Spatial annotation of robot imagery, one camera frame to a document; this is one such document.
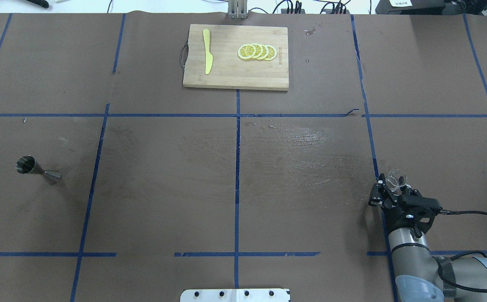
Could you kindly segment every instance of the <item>knife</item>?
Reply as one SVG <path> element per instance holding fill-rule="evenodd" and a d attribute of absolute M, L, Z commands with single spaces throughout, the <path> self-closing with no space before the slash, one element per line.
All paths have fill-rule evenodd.
<path fill-rule="evenodd" d="M 210 53 L 210 30 L 203 29 L 203 38 L 205 39 L 205 74 L 209 74 L 212 70 L 213 55 Z"/>

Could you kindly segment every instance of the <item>cutting board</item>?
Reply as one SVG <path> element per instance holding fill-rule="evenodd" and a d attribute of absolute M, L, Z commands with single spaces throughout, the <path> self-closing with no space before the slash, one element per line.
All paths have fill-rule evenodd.
<path fill-rule="evenodd" d="M 210 30 L 212 70 L 205 74 L 203 29 Z M 269 44 L 277 48 L 271 61 L 242 60 L 243 44 Z M 288 91 L 288 29 L 286 27 L 192 24 L 184 87 Z"/>

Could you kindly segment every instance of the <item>robotic arm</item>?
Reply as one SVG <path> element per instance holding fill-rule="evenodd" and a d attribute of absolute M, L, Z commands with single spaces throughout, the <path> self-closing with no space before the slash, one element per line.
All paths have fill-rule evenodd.
<path fill-rule="evenodd" d="M 423 197 L 397 180 L 401 193 L 387 187 L 384 174 L 374 184 L 368 205 L 380 206 L 385 214 L 389 245 L 393 258 L 396 286 L 403 302 L 487 302 L 487 256 L 469 251 L 451 258 L 432 256 L 425 234 L 438 214 L 486 212 L 454 212 L 443 210 L 439 201 Z M 470 254 L 482 257 L 463 258 Z"/>

